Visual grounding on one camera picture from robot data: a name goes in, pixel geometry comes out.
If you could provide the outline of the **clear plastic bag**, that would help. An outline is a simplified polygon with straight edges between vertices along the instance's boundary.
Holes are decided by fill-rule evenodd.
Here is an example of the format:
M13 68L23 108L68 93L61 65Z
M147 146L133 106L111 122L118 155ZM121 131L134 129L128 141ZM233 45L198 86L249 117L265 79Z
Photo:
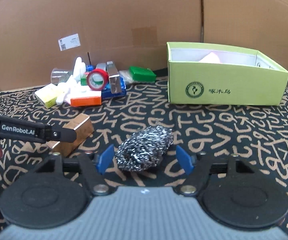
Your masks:
M134 83L133 77L129 70L121 70L119 71L119 75L123 78L126 85Z

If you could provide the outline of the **white shipping label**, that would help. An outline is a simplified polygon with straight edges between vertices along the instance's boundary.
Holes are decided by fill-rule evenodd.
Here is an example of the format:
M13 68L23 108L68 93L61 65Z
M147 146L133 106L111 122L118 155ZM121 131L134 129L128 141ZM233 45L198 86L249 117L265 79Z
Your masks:
M81 46L79 35L73 34L67 37L60 38L58 40L60 51L65 51L72 48L77 48Z

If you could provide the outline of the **blue flat packet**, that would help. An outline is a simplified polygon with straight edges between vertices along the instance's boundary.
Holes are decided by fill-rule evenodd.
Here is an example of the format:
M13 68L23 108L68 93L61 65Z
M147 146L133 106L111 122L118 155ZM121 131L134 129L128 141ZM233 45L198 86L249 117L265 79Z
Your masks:
M119 93L112 93L109 83L106 84L105 88L102 90L102 99L111 99L111 98L119 98L126 96L126 85L123 80L120 82L121 85L121 92Z

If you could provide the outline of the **gold rectangular box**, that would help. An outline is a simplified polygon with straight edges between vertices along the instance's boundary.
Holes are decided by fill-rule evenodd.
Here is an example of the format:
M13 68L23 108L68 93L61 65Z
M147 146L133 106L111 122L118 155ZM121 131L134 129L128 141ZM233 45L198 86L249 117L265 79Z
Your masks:
M74 142L49 141L46 143L46 145L52 152L59 152L64 157L70 155L94 132L94 127L92 125L90 116L84 113L79 114L63 127L73 129L76 132L77 138L74 140Z

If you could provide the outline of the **blue small box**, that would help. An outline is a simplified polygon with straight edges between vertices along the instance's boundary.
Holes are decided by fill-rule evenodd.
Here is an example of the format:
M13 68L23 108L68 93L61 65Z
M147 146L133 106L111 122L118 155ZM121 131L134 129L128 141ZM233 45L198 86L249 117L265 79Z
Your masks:
M93 66L93 65L86 65L86 67L85 67L85 71L86 72L91 72L91 71L93 71L95 69L95 67Z

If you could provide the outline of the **white yellow medicine box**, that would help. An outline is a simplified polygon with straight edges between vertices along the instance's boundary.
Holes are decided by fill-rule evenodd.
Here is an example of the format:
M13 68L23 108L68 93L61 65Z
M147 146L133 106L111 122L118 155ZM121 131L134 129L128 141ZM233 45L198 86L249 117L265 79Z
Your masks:
M58 88L56 85L50 83L47 86L35 91L35 96L39 102L47 109L56 105L58 96Z

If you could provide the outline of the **green plastic case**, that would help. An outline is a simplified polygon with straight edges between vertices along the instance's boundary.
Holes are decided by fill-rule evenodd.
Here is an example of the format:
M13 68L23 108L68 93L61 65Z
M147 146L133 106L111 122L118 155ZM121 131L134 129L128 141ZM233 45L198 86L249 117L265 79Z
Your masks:
M138 82L155 82L156 74L148 68L130 66L129 72L134 81Z

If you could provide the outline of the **red tape roll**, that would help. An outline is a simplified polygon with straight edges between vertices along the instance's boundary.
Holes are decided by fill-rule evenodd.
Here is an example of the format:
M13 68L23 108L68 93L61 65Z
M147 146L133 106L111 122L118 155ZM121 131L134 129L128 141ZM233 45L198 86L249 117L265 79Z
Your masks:
M94 69L87 75L87 85L96 91L101 91L105 88L109 76L105 70Z

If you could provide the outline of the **large brown cardboard sheet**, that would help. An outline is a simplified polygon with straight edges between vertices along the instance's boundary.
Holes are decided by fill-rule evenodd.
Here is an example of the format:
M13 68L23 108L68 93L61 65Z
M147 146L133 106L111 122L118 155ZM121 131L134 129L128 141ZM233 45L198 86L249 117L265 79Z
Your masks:
M81 46L60 51L73 34ZM167 42L257 49L288 70L288 0L0 0L0 90L45 85L77 57L165 68Z

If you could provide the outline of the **black white knitted ball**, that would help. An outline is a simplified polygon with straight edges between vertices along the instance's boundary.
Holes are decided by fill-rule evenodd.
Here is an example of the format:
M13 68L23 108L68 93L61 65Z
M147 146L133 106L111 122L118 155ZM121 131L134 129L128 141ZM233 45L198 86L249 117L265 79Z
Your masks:
M157 167L172 144L171 128L158 125L138 130L123 141L115 153L118 168L141 172Z

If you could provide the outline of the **lime green shoe box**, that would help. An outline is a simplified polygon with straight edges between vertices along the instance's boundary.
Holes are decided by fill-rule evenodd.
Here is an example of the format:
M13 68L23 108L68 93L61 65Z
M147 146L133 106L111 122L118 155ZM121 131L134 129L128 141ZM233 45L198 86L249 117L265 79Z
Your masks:
M221 64L199 63L210 52ZM168 42L168 101L184 105L276 106L288 70L262 52L222 44Z

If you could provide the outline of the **clear plastic cup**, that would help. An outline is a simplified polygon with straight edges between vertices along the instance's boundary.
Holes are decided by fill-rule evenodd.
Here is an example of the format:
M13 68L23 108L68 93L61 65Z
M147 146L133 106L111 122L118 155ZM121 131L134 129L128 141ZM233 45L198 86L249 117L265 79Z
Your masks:
M51 72L51 83L58 85L59 83L68 81L72 71L54 68Z

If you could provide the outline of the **white rolled socks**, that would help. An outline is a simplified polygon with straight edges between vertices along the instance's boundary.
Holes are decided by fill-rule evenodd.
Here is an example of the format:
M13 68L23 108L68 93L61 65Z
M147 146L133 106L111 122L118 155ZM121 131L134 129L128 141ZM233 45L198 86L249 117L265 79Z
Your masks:
M80 81L83 74L86 72L86 64L81 57L77 57L73 68L73 73L66 82L61 82L57 85L58 95L56 105L62 105L64 102L70 104L71 96L74 92L80 89Z

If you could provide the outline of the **pink item in box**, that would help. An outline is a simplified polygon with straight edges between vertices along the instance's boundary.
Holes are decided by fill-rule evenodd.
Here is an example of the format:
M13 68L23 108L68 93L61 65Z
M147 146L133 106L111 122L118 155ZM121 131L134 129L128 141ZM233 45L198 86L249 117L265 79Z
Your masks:
M199 63L221 64L221 60L220 60L219 56L214 52L210 52L209 54L207 54L205 57L203 57L198 62Z

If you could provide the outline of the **white orange box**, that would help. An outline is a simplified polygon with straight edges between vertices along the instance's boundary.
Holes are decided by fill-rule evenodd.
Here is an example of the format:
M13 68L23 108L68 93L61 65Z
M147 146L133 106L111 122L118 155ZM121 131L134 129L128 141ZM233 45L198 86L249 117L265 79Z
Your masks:
M102 92L88 90L71 94L70 105L72 107L99 106L102 104Z

